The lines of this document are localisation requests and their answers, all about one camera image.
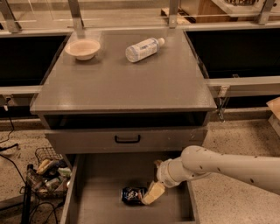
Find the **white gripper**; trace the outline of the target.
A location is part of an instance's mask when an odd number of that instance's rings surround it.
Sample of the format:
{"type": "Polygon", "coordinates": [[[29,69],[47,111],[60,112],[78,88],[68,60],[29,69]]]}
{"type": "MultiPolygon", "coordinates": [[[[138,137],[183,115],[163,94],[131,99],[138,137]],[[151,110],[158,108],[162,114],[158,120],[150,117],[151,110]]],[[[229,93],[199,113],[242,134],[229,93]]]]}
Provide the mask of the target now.
{"type": "Polygon", "coordinates": [[[147,193],[141,199],[142,203],[145,205],[150,205],[156,201],[161,195],[164,194],[165,188],[173,188],[179,185],[178,181],[175,181],[171,174],[169,173],[169,163],[170,159],[165,161],[155,160],[154,165],[157,167],[157,181],[152,181],[148,188],[147,193]]]}

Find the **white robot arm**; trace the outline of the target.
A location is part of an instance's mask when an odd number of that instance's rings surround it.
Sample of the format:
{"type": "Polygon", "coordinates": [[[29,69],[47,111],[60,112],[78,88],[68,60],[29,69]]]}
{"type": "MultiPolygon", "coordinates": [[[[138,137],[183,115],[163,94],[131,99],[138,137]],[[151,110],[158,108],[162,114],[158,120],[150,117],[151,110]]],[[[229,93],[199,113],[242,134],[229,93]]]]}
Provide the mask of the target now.
{"type": "Polygon", "coordinates": [[[256,186],[268,192],[280,193],[280,158],[220,154],[201,146],[188,146],[174,159],[156,161],[157,181],[152,181],[142,197],[150,205],[161,197],[166,188],[184,181],[202,179],[219,173],[256,186]]]}

